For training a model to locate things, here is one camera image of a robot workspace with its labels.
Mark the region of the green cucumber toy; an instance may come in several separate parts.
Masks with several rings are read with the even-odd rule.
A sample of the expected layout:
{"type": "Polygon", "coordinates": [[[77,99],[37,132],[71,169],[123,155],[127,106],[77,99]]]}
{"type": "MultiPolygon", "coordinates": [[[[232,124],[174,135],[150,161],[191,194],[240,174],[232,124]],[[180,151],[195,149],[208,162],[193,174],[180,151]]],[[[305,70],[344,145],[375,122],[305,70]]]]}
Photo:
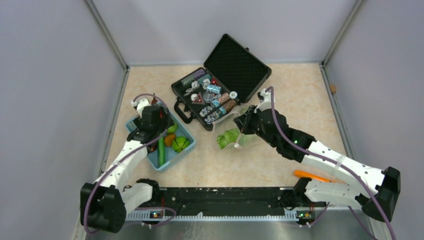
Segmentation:
{"type": "Polygon", "coordinates": [[[163,166],[166,163],[166,146],[165,146],[165,138],[161,137],[158,140],[157,144],[157,151],[158,151],[158,167],[163,166]]]}

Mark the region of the green striped round fruit toy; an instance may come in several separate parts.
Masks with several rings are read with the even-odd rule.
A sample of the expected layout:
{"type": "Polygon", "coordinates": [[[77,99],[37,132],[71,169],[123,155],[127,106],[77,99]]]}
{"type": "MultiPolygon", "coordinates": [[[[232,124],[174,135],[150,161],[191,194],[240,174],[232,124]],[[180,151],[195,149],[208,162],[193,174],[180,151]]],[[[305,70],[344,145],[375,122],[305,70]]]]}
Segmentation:
{"type": "Polygon", "coordinates": [[[186,149],[190,144],[191,144],[191,142],[189,141],[189,139],[187,137],[177,136],[172,141],[171,147],[176,153],[180,153],[181,151],[186,149]]]}

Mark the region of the clear zip top bag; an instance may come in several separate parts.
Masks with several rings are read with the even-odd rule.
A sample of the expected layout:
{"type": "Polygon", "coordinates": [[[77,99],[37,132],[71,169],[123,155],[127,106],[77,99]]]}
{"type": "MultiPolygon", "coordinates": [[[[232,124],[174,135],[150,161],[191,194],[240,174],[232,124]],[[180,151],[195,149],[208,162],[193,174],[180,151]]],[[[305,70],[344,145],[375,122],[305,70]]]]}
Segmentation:
{"type": "Polygon", "coordinates": [[[242,116],[247,106],[236,106],[228,114],[212,123],[211,147],[213,150],[242,150],[263,141],[254,134],[241,133],[234,119],[242,116]]]}

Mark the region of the green napa cabbage toy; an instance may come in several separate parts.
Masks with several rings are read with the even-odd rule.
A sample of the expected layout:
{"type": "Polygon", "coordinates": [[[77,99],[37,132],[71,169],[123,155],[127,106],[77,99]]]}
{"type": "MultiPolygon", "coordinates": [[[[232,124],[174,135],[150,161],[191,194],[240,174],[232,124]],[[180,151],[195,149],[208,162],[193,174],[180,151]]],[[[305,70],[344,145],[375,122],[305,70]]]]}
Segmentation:
{"type": "Polygon", "coordinates": [[[238,128],[224,131],[216,137],[218,147],[223,150],[227,147],[244,147],[246,145],[246,136],[240,133],[238,128]]]}

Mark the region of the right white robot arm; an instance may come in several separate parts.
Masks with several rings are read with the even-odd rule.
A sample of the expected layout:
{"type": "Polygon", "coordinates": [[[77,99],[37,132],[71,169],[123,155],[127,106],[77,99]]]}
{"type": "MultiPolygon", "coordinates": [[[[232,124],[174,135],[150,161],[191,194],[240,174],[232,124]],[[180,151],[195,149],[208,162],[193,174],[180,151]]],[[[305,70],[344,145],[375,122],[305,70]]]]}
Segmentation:
{"type": "Polygon", "coordinates": [[[338,153],[312,135],[291,128],[286,117],[272,108],[251,105],[234,123],[240,132],[256,135],[284,158],[318,168],[342,183],[319,182],[302,177],[293,200],[299,206],[330,202],[360,207],[370,218],[391,222],[401,193],[401,173],[394,167],[380,169],[338,153]]]}

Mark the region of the orange brown fruit toy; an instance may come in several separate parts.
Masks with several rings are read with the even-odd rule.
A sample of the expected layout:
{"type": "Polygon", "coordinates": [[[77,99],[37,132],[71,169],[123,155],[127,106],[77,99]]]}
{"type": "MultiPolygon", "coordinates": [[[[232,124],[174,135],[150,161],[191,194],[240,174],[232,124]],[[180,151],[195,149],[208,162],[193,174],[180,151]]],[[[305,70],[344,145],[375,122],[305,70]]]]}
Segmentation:
{"type": "Polygon", "coordinates": [[[177,135],[175,133],[169,133],[164,137],[164,145],[166,147],[171,147],[173,144],[173,141],[177,138],[177,135]]]}

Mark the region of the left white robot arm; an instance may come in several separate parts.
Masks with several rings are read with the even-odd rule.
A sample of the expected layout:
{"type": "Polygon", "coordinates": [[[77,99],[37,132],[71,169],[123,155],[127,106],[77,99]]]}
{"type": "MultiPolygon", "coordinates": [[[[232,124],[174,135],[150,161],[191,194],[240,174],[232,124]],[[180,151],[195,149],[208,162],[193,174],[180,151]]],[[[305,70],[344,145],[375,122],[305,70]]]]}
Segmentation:
{"type": "Polygon", "coordinates": [[[99,230],[117,233],[128,212],[142,203],[154,207],[160,202],[161,194],[148,183],[138,183],[128,192],[124,187],[172,123],[166,106],[148,104],[141,108],[136,128],[127,135],[118,157],[93,183],[86,182],[80,189],[80,223],[87,234],[99,230]]]}

